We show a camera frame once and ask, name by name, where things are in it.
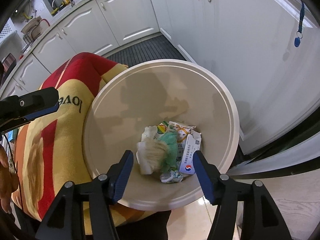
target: floor mat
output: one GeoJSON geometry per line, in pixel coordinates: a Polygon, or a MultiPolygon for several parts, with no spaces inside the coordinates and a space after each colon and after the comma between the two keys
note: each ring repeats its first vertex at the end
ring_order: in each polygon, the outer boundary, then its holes
{"type": "Polygon", "coordinates": [[[166,58],[185,60],[163,35],[142,41],[108,57],[110,60],[129,67],[150,60],[166,58]]]}

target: kitchen cabinet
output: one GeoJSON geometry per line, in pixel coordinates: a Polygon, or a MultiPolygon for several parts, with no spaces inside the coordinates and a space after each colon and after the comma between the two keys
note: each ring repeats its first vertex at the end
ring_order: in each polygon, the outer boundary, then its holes
{"type": "Polygon", "coordinates": [[[102,56],[119,46],[95,0],[65,17],[58,28],[76,53],[92,52],[102,56]]]}
{"type": "Polygon", "coordinates": [[[25,90],[14,78],[11,78],[0,96],[0,100],[13,95],[22,96],[27,93],[27,90],[25,90]]]}
{"type": "Polygon", "coordinates": [[[54,27],[32,53],[50,73],[76,55],[58,27],[54,27]]]}
{"type": "Polygon", "coordinates": [[[190,62],[202,65],[201,0],[166,0],[174,34],[173,45],[190,62]]]}
{"type": "Polygon", "coordinates": [[[319,106],[320,29],[309,14],[296,48],[300,0],[204,0],[205,60],[230,90],[247,154],[319,106]]]}
{"type": "Polygon", "coordinates": [[[151,0],[97,0],[119,45],[159,32],[151,0]]]}
{"type": "Polygon", "coordinates": [[[38,90],[49,76],[50,72],[32,54],[18,66],[13,75],[17,83],[28,92],[38,90]]]}
{"type": "Polygon", "coordinates": [[[161,33],[171,42],[174,43],[171,20],[166,0],[151,0],[156,13],[158,25],[161,33]]]}

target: blue gripper pad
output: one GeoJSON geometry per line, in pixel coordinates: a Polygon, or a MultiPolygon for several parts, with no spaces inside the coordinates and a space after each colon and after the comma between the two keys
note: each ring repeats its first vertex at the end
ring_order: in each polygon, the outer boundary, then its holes
{"type": "Polygon", "coordinates": [[[112,198],[112,201],[114,203],[118,202],[120,199],[122,199],[125,187],[127,186],[128,179],[133,167],[133,153],[132,151],[126,151],[124,155],[122,156],[119,164],[121,164],[122,170],[120,171],[120,174],[118,178],[115,181],[114,185],[114,195],[112,198]]]}
{"type": "Polygon", "coordinates": [[[209,175],[206,169],[203,166],[204,162],[205,162],[204,165],[206,165],[207,167],[209,167],[209,164],[207,163],[201,151],[195,151],[195,153],[193,154],[192,161],[193,161],[193,166],[195,168],[204,197],[207,200],[209,200],[211,205],[213,205],[215,201],[215,197],[213,195],[213,184],[209,178],[209,175]]]}

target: white trash can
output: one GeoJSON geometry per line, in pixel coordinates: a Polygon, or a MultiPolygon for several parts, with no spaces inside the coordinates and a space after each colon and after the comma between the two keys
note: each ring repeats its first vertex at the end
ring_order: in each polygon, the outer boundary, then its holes
{"type": "MultiPolygon", "coordinates": [[[[117,75],[94,99],[86,117],[83,151],[92,178],[137,151],[146,126],[163,120],[194,125],[208,163],[225,173],[239,141],[236,104],[225,85],[208,70],[182,60],[141,63],[117,75]]],[[[180,183],[161,183],[141,175],[136,161],[119,203],[138,210],[164,211],[203,196],[195,175],[180,183]]]]}

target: blue lanyard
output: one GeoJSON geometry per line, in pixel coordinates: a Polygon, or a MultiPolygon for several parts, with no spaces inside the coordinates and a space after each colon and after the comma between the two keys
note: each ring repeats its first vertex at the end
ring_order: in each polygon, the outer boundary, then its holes
{"type": "Polygon", "coordinates": [[[303,18],[304,18],[304,3],[303,3],[303,1],[301,1],[299,27],[298,27],[298,31],[297,31],[297,37],[294,39],[295,47],[299,47],[301,39],[302,39],[302,22],[303,22],[303,18]]]}

